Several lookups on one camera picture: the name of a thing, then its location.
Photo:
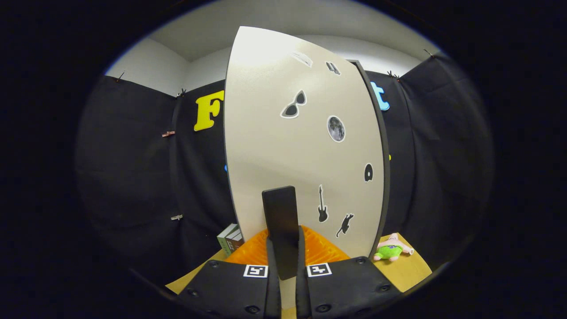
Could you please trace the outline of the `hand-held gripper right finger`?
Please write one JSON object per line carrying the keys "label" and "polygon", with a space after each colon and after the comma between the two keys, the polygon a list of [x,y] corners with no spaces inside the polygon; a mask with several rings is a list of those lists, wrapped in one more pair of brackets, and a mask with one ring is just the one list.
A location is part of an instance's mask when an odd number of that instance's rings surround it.
{"label": "hand-held gripper right finger", "polygon": [[309,241],[299,226],[296,275],[298,319],[370,319],[401,298],[401,291],[365,256],[308,264]]}

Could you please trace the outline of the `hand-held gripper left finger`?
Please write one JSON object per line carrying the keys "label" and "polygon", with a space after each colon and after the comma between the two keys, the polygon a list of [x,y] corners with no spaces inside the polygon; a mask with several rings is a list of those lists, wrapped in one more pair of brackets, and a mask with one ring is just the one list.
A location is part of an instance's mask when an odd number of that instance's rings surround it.
{"label": "hand-held gripper left finger", "polygon": [[201,319],[280,319],[280,283],[268,230],[225,260],[205,262],[177,298]]}

